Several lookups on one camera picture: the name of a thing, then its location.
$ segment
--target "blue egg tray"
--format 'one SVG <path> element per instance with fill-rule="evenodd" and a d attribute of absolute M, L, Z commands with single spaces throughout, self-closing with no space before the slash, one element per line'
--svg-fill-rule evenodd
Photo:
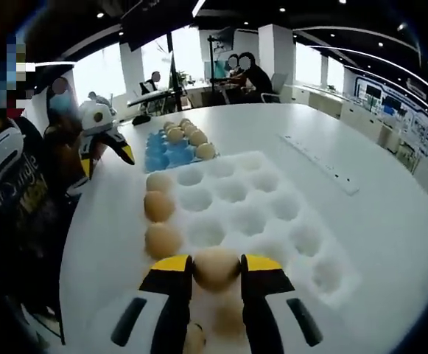
<path fill-rule="evenodd" d="M 151 173 L 202 161 L 195 156 L 194 152 L 195 147 L 189 144 L 187 138 L 172 144 L 166 139 L 165 131 L 160 129 L 159 132 L 148 136 L 145 148 L 145 170 Z"/>

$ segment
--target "power strip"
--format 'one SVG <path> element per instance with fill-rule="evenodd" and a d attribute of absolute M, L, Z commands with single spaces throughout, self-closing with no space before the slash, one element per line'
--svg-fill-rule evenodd
<path fill-rule="evenodd" d="M 311 151 L 305 144 L 294 140 L 289 135 L 278 135 L 281 140 L 286 142 L 289 146 L 295 148 L 299 153 L 302 153 L 307 157 L 312 163 L 316 164 L 332 181 L 334 181 L 338 186 L 347 194 L 353 195 L 358 190 L 359 187 L 355 181 L 343 173 L 341 170 L 336 167 L 327 164 L 319 155 Z"/>

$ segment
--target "egg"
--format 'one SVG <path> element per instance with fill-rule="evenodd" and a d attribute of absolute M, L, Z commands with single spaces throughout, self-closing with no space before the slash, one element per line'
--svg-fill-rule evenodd
<path fill-rule="evenodd" d="M 145 232 L 145 252 L 154 260 L 176 255 L 182 244 L 179 233 L 165 223 L 152 223 Z"/>
<path fill-rule="evenodd" d="M 226 290 L 239 276 L 240 261 L 236 253 L 220 246 L 201 249 L 194 257 L 194 279 L 204 290 Z"/>
<path fill-rule="evenodd" d="M 207 143 L 207 136 L 198 129 L 189 136 L 189 144 L 191 145 L 199 146 L 205 143 Z"/>
<path fill-rule="evenodd" d="M 202 354 L 206 345 L 206 335 L 200 325 L 190 322 L 187 325 L 183 354 Z"/>
<path fill-rule="evenodd" d="M 240 295 L 229 294 L 214 310 L 212 330 L 219 337 L 233 341 L 244 341 L 246 327 L 243 323 L 243 301 Z"/>
<path fill-rule="evenodd" d="M 182 127 L 182 126 L 183 126 L 183 124 L 184 124 L 184 123 L 186 123 L 186 122 L 190 123 L 191 121 L 190 121 L 189 119 L 187 119 L 187 118 L 183 118 L 183 119 L 179 122 L 179 126 L 180 126 L 180 127 Z"/>
<path fill-rule="evenodd" d="M 168 122 L 165 122 L 164 124 L 163 124 L 163 129 L 165 130 L 165 131 L 167 131 L 168 129 L 169 129 L 169 127 L 170 126 L 176 126 L 176 124 L 175 123 L 173 123 L 173 122 L 170 122 L 170 121 L 168 121 Z"/>
<path fill-rule="evenodd" d="M 171 128 L 166 133 L 166 138 L 172 144 L 180 142 L 184 137 L 184 132 L 180 128 Z"/>
<path fill-rule="evenodd" d="M 157 190 L 147 192 L 144 206 L 145 215 L 155 223 L 168 220 L 175 211 L 175 204 L 172 200 Z"/>
<path fill-rule="evenodd" d="M 147 178 L 147 191 L 159 191 L 166 193 L 172 186 L 171 178 L 162 172 L 155 172 L 148 176 Z"/>
<path fill-rule="evenodd" d="M 184 125 L 184 135 L 187 137 L 190 137 L 192 133 L 194 133 L 197 130 L 197 127 L 193 124 L 187 124 Z"/>
<path fill-rule="evenodd" d="M 196 147 L 196 157 L 202 160 L 211 160 L 215 157 L 215 147 L 206 143 Z"/>

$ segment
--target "white table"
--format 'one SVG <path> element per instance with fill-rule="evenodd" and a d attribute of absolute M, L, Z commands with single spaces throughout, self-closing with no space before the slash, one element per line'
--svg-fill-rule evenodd
<path fill-rule="evenodd" d="M 339 314 L 370 353 L 390 352 L 428 302 L 428 195 L 417 181 L 362 134 L 305 105 L 229 105 L 166 116 L 182 117 L 203 129 L 222 155 L 263 151 L 302 190 L 363 278 Z M 120 128 L 136 166 L 107 150 L 74 213 L 60 275 L 69 345 L 91 340 L 83 333 L 95 312 L 141 281 L 133 264 L 134 250 L 144 244 L 144 144 L 166 118 Z M 360 191 L 346 195 L 277 133 L 312 146 L 353 176 Z"/>

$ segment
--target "display screen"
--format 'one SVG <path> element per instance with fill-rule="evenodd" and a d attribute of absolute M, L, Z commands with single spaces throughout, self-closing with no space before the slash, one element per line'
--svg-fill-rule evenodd
<path fill-rule="evenodd" d="M 401 107 L 401 102 L 391 96 L 386 96 L 386 98 L 382 100 L 382 105 L 386 105 L 398 111 Z"/>
<path fill-rule="evenodd" d="M 366 87 L 366 94 L 374 96 L 375 98 L 381 98 L 381 90 L 371 85 L 368 85 L 368 87 Z"/>

